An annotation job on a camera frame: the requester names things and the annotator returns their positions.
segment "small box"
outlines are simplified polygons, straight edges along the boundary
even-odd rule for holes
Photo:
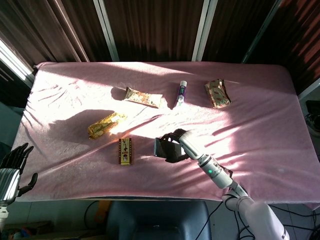
[[[119,164],[130,165],[133,163],[132,139],[119,138]]]

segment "curtain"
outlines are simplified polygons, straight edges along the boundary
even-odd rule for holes
[[[300,94],[320,77],[320,1],[283,0],[249,63],[286,67]]]
[[[202,61],[240,63],[275,0],[219,0]]]
[[[0,61],[0,102],[7,106],[24,108],[30,88]]]
[[[3,0],[0,38],[31,67],[111,60],[91,0]]]
[[[105,0],[120,61],[190,61],[203,0]]]

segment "blue toothpaste tube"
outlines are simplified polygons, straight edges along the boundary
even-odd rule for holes
[[[181,81],[180,82],[180,89],[178,93],[178,97],[175,102],[175,107],[182,106],[183,103],[185,102],[185,97],[186,97],[186,89],[187,89],[187,82],[186,81]]]

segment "pink towel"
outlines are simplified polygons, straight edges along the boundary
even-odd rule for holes
[[[225,79],[232,104],[213,109],[205,83]],[[187,81],[185,108],[171,109]],[[121,101],[124,89],[163,94],[162,108]],[[87,127],[128,114],[120,133],[88,138]],[[35,146],[20,201],[139,196],[221,200],[221,190],[191,159],[154,157],[154,138],[182,128],[256,201],[320,203],[320,164],[290,75],[277,65],[216,62],[42,63],[14,146]],[[131,137],[133,162],[118,164],[118,139]]]

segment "silver robotic hand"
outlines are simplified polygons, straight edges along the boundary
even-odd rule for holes
[[[178,142],[186,155],[180,159],[167,160],[167,162],[176,163],[188,157],[197,160],[199,167],[220,189],[229,188],[227,194],[222,197],[225,206],[244,216],[257,240],[290,239],[288,232],[272,209],[266,203],[253,201],[245,189],[226,173],[225,168],[219,165],[210,154],[206,154],[205,148],[197,143],[190,131],[177,129],[162,137],[163,141],[169,139]]]
[[[38,174],[34,173],[31,182],[22,188],[19,188],[21,174],[24,171],[27,158],[34,149],[28,147],[28,143],[18,146],[8,153],[0,164],[0,230],[3,231],[5,220],[8,217],[7,206],[12,204],[16,197],[20,197],[34,188]]]

